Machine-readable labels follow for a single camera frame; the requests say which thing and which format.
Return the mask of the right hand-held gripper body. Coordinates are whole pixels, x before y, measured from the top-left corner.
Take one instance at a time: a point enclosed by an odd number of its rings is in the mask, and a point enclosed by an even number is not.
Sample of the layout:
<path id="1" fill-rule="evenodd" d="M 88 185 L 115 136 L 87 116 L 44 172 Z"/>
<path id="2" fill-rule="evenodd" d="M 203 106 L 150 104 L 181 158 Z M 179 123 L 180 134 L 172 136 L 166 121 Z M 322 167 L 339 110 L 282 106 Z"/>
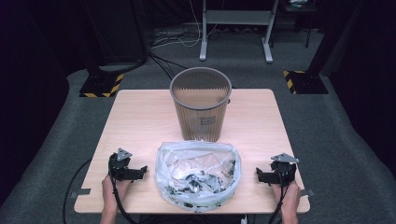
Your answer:
<path id="1" fill-rule="evenodd" d="M 289 154 L 281 153 L 271 158 L 273 161 L 270 166 L 272 169 L 270 184 L 278 184 L 281 187 L 288 186 L 295 180 L 295 173 L 299 159 Z"/>

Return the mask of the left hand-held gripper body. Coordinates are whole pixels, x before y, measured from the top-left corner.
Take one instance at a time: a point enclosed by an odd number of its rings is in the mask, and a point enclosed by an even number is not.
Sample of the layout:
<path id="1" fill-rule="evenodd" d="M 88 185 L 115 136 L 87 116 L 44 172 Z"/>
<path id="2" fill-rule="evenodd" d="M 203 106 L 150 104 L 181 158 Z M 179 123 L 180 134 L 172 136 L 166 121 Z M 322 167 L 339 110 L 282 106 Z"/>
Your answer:
<path id="1" fill-rule="evenodd" d="M 132 156 L 132 153 L 119 148 L 117 152 L 109 157 L 108 173 L 119 181 L 136 180 L 138 173 L 128 168 Z"/>

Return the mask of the white printed plastic bag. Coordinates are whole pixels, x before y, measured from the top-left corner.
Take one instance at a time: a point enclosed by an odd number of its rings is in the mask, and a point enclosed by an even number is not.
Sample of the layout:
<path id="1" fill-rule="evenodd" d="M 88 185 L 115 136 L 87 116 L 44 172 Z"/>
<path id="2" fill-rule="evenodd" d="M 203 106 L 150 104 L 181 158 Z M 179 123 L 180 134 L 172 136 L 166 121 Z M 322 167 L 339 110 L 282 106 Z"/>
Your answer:
<path id="1" fill-rule="evenodd" d="M 241 158 L 230 144 L 165 142 L 157 151 L 157 188 L 166 201 L 187 211 L 222 206 L 233 197 L 241 176 Z"/>

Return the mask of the brown ribbed plastic bin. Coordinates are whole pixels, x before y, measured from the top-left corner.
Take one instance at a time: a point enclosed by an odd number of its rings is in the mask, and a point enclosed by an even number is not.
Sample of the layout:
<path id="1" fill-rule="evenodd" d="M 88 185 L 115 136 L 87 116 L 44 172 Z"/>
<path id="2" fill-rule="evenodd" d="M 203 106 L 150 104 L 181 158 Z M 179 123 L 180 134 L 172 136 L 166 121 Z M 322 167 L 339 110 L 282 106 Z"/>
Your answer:
<path id="1" fill-rule="evenodd" d="M 193 67 L 172 79 L 170 93 L 184 140 L 219 140 L 232 93 L 230 79 L 213 68 Z"/>

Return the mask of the person's left hand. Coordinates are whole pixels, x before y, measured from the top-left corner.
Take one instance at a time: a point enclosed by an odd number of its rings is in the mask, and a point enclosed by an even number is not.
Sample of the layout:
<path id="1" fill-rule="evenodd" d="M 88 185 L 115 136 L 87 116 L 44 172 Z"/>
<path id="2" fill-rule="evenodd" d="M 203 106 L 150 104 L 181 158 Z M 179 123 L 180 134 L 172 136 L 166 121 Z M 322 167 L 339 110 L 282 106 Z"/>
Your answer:
<path id="1" fill-rule="evenodd" d="M 123 198 L 125 197 L 125 194 L 130 184 L 131 182 L 128 180 L 115 181 L 116 190 L 121 202 L 123 201 Z M 114 208 L 117 205 L 117 200 L 114 194 L 112 181 L 109 175 L 107 175 L 102 181 L 102 187 L 103 187 L 103 199 L 104 199 L 105 208 Z"/>

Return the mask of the person's right hand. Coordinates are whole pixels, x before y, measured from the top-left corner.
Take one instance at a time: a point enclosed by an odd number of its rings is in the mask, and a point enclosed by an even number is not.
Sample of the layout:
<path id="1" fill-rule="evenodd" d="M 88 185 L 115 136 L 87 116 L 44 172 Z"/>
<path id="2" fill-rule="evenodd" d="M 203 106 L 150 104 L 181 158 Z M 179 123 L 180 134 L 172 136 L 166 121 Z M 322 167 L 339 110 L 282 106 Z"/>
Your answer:
<path id="1" fill-rule="evenodd" d="M 295 181 L 291 182 L 287 187 L 281 188 L 279 185 L 272 184 L 271 189 L 275 194 L 276 201 L 280 203 L 280 208 L 295 209 L 300 203 L 301 188 Z"/>

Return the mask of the black stand with dark panel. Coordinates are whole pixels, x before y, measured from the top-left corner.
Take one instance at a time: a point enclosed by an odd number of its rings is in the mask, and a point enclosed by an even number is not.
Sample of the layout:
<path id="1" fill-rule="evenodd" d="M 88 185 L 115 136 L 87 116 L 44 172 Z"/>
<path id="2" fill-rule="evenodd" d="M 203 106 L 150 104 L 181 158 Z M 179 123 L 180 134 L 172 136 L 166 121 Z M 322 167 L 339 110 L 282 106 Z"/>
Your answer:
<path id="1" fill-rule="evenodd" d="M 82 0 L 97 36 L 105 65 L 131 71 L 149 56 L 147 14 L 143 0 Z"/>

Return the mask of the dark side table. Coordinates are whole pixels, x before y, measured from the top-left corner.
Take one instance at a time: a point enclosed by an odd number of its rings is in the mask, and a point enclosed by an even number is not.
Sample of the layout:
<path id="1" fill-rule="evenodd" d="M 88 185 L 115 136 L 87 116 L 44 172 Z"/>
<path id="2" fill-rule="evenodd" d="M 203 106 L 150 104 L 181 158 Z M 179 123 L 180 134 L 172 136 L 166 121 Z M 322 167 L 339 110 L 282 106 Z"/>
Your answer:
<path id="1" fill-rule="evenodd" d="M 306 26 L 307 36 L 305 41 L 305 47 L 309 47 L 311 31 L 313 26 L 313 19 L 315 14 L 318 12 L 316 6 L 316 0 L 279 0 L 280 10 L 292 16 L 304 16 L 308 20 Z"/>

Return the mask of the black yellow striped base plate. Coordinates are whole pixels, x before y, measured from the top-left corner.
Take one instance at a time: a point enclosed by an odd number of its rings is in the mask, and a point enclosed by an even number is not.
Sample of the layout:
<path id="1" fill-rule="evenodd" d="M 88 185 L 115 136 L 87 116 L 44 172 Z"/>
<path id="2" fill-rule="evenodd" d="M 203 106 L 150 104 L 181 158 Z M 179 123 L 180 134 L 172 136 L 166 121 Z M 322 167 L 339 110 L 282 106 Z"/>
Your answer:
<path id="1" fill-rule="evenodd" d="M 124 74 L 89 76 L 79 91 L 80 97 L 113 97 L 120 87 Z"/>
<path id="2" fill-rule="evenodd" d="M 305 71 L 284 71 L 283 75 L 291 94 L 329 93 L 318 76 L 311 76 Z"/>

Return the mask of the black slanted stand post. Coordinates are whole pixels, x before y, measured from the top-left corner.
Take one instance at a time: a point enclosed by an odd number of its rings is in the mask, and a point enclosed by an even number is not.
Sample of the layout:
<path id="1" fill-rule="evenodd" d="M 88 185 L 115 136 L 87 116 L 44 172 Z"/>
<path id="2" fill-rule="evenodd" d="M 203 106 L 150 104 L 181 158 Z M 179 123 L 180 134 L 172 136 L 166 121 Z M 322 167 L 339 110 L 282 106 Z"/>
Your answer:
<path id="1" fill-rule="evenodd" d="M 363 0 L 336 0 L 327 29 L 306 73 L 317 78 L 330 76 L 341 64 L 345 47 L 361 11 Z"/>

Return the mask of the white metal desk frame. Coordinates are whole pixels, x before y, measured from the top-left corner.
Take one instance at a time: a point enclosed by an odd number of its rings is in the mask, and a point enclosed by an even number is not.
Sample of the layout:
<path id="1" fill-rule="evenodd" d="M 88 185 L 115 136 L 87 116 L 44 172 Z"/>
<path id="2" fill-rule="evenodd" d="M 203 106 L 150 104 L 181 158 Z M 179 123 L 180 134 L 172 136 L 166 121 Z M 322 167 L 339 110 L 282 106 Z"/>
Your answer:
<path id="1" fill-rule="evenodd" d="M 265 26 L 265 37 L 262 38 L 262 48 L 267 63 L 272 63 L 273 56 L 270 49 L 270 37 L 276 20 L 276 10 L 279 0 L 271 0 L 268 10 L 212 10 L 207 8 L 207 0 L 203 0 L 202 10 L 202 41 L 199 60 L 206 60 L 208 44 L 208 24 L 258 25 Z"/>

